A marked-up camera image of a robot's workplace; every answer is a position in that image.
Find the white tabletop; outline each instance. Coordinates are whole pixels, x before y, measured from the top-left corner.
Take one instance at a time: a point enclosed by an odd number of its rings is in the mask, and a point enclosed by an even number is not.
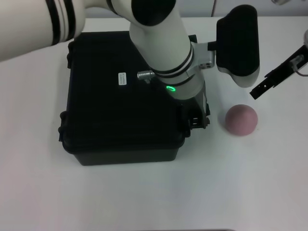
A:
[[[199,42],[217,18],[184,19]],[[261,72],[303,44],[308,17],[261,17]],[[128,30],[90,19],[85,31]],[[83,167],[58,142],[66,109],[67,44],[0,64],[0,230],[308,229],[308,78],[293,76],[257,101],[216,68],[205,72],[211,125],[192,132],[174,162]],[[308,68],[301,70],[308,73]],[[250,136],[219,121],[231,106],[259,116]]]

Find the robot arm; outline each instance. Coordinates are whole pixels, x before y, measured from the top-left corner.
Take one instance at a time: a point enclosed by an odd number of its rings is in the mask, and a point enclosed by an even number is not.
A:
[[[5,0],[0,8],[0,61],[77,37],[85,9],[102,7],[132,24],[130,35],[153,70],[180,66],[191,44],[176,0]]]
[[[253,7],[233,9],[219,20],[217,41],[198,44],[190,41],[176,0],[3,0],[0,61],[77,37],[89,7],[111,10],[131,22],[130,38],[150,69],[138,78],[157,77],[180,100],[191,129],[209,124],[201,69],[214,66],[215,53],[218,69],[239,86],[252,86],[257,79],[257,12]]]

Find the black case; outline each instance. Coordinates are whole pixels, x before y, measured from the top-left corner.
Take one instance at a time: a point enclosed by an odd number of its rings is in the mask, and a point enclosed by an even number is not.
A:
[[[84,165],[172,161],[189,129],[182,108],[149,70],[129,33],[83,33],[69,44],[71,69],[60,141]],[[127,84],[119,85],[118,74]]]

